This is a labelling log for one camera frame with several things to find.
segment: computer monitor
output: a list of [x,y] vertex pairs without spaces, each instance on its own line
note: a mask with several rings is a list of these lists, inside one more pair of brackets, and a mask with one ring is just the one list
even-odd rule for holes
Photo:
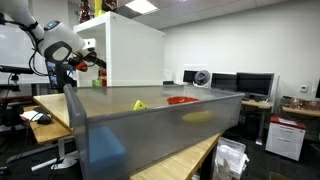
[[237,73],[237,91],[249,95],[269,97],[273,76],[272,73]]
[[54,64],[46,61],[46,66],[49,74],[51,89],[62,91],[65,84],[71,84],[73,87],[77,86],[77,81],[70,77],[72,73],[70,73],[70,71],[72,71],[72,66],[70,66],[67,62],[62,64]]
[[212,73],[211,87],[222,90],[237,90],[237,76],[235,74]]
[[319,84],[318,84],[318,89],[317,89],[317,93],[316,93],[316,98],[320,98],[320,80],[319,80]]
[[184,71],[183,82],[193,83],[198,71]]

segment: wall outlet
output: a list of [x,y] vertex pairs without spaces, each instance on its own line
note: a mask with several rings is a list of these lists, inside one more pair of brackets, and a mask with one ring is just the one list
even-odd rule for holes
[[307,93],[308,92],[308,85],[301,85],[300,92]]
[[312,92],[315,93],[317,92],[318,87],[317,86],[312,86]]

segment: robotic arm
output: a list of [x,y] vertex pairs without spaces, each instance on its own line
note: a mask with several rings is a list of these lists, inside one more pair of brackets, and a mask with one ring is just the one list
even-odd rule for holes
[[87,71],[84,61],[106,68],[106,63],[97,58],[94,51],[95,39],[84,40],[59,21],[49,22],[42,29],[29,12],[28,0],[1,0],[1,12],[10,16],[13,22],[1,19],[0,16],[0,24],[19,25],[30,37],[35,50],[47,61],[62,63],[73,53],[76,57],[70,58],[68,62],[78,70]]

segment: white cabinet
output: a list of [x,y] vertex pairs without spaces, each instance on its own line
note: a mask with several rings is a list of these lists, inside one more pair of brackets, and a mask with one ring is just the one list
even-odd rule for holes
[[299,160],[305,130],[270,123],[266,150]]
[[[74,26],[82,38],[95,38],[98,57],[107,62],[107,86],[162,85],[165,34],[113,12]],[[79,87],[92,86],[98,67],[77,72]]]

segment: ceiling light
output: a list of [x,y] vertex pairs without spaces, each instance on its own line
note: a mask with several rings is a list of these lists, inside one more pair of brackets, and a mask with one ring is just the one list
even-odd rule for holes
[[128,4],[126,4],[125,6],[127,6],[128,8],[139,12],[141,14],[145,14],[151,11],[155,11],[158,10],[157,7],[155,7],[153,4],[151,4],[149,1],[147,0],[134,0]]

